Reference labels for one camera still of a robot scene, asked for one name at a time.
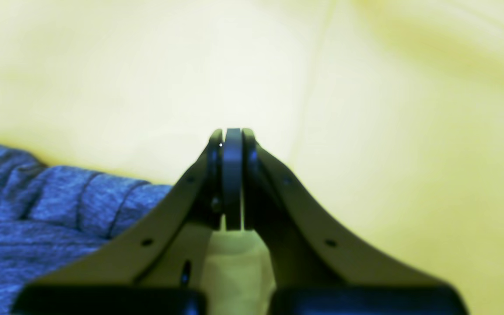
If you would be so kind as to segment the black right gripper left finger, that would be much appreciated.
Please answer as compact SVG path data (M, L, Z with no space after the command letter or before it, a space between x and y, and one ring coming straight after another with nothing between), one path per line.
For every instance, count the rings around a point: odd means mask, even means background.
M235 130L214 131L197 161L144 218L98 251L26 285L13 315L206 315L200 288L212 233L235 210L223 167Z

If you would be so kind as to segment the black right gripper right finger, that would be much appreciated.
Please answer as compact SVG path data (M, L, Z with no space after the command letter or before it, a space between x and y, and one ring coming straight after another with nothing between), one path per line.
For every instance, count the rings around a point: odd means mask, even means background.
M412 268L343 227L249 128L234 129L234 228L268 248L270 315L466 315L445 281Z

